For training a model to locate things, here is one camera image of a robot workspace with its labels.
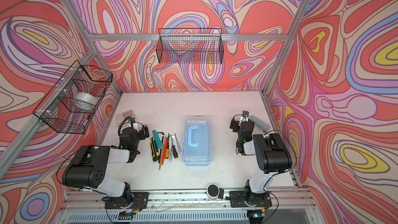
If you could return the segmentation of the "light blue plastic toolbox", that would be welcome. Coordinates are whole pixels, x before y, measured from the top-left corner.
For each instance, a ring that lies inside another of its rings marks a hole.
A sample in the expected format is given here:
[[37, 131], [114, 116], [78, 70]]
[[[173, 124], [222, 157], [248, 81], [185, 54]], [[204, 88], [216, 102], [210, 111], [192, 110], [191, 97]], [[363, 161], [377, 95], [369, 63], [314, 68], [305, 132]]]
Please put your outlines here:
[[186, 166], [208, 166], [212, 160], [209, 121], [200, 117], [187, 119], [182, 145], [182, 161]]

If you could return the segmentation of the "orange handled hex key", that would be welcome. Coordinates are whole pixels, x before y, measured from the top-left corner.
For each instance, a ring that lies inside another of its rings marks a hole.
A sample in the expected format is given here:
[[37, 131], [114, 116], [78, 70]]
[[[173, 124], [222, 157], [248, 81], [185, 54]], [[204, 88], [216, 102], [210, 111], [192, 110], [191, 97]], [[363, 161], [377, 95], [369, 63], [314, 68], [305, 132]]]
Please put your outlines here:
[[166, 151], [168, 149], [168, 142], [169, 142], [169, 139], [166, 139], [163, 143], [163, 149], [162, 149], [161, 158], [160, 158], [160, 162], [159, 162], [159, 170], [161, 170], [161, 167], [165, 160]]

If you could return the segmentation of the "red handled hex key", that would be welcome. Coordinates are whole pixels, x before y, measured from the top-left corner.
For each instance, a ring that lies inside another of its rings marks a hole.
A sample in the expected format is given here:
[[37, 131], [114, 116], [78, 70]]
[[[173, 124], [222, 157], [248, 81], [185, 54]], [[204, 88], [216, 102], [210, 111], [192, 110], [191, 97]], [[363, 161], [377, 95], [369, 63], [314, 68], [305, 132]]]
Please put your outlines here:
[[[161, 143], [164, 143], [164, 140], [166, 138], [165, 133], [164, 132], [157, 132], [159, 138], [161, 139]], [[163, 148], [160, 148], [160, 158], [159, 158], [159, 164], [163, 163], [162, 162], [162, 157], [163, 157]]]

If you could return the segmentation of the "yellow black utility knife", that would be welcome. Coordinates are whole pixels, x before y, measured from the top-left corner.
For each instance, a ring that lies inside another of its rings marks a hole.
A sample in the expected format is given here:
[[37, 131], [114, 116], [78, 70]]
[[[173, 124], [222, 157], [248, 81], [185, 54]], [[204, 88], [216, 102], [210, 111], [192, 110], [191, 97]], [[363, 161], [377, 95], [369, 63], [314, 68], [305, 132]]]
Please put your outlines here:
[[152, 160], [153, 162], [157, 162], [159, 160], [159, 150], [153, 137], [150, 138], [150, 144], [151, 144]]

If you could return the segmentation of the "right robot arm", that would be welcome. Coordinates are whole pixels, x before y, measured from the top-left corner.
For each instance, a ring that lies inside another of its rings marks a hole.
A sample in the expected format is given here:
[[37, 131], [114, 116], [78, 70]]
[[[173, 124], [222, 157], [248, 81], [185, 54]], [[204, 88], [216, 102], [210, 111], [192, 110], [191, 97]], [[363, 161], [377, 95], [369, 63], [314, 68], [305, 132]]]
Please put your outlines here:
[[272, 205], [268, 187], [277, 175], [293, 168], [291, 154], [280, 134], [273, 133], [267, 123], [246, 111], [231, 119], [230, 129], [238, 134], [236, 153], [255, 156], [258, 165], [242, 191], [230, 191], [230, 204], [233, 208], [268, 208]]

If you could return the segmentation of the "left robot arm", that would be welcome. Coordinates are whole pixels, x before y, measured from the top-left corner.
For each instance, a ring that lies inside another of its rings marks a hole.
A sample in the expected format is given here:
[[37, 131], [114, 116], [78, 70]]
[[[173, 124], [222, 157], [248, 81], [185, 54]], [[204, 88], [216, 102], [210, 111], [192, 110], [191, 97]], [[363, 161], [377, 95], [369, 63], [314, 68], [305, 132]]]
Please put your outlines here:
[[129, 183], [119, 181], [107, 173], [109, 164], [133, 163], [140, 152], [140, 141], [149, 138], [148, 127], [136, 122], [134, 117], [126, 117], [118, 127], [118, 146], [82, 146], [61, 177], [66, 187], [88, 189], [104, 196], [106, 209], [129, 209], [137, 201], [138, 208], [143, 207], [135, 199]]

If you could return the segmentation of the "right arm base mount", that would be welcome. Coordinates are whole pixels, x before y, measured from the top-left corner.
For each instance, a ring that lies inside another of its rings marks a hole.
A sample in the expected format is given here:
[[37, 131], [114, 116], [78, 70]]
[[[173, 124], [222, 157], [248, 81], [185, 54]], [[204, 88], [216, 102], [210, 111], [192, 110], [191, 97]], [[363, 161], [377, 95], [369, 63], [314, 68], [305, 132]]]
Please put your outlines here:
[[255, 208], [262, 207], [268, 209], [272, 207], [271, 197], [269, 192], [254, 194], [249, 191], [230, 191], [228, 199], [232, 208]]

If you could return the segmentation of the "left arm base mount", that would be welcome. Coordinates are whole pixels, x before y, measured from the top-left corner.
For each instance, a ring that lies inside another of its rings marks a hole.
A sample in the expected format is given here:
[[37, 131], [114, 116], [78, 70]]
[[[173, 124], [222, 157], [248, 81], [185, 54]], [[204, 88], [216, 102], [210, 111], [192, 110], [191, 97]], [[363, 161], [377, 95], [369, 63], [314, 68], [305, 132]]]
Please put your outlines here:
[[132, 192], [130, 196], [121, 196], [117, 198], [103, 197], [106, 209], [131, 209], [141, 211], [147, 207], [149, 192]]

